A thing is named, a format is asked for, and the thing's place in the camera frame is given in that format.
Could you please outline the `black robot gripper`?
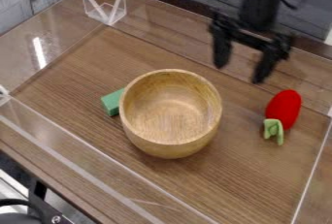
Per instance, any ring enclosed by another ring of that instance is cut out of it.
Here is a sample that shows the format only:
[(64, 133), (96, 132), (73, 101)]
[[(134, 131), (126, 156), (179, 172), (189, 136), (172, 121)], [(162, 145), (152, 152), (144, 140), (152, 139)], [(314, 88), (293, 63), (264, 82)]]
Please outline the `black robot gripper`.
[(277, 31), (255, 32), (235, 18), (219, 13), (213, 13), (209, 30), (213, 36), (214, 65), (218, 69), (229, 63), (231, 43), (261, 50), (261, 60), (255, 66), (251, 82), (262, 83), (270, 75), (277, 62), (289, 53), (294, 36)]

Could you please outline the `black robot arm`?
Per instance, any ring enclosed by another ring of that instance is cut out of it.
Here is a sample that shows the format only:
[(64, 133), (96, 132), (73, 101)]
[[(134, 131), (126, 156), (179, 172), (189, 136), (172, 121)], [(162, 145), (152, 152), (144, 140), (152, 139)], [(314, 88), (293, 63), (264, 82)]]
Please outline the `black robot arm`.
[(262, 83), (278, 61), (288, 59), (294, 43), (290, 33), (274, 29), (280, 4), (297, 11), (305, 3), (306, 0), (300, 0), (297, 4), (288, 0), (241, 0), (237, 18), (214, 11), (209, 32), (215, 68), (229, 64), (231, 43), (238, 42), (262, 53), (251, 76), (254, 84)]

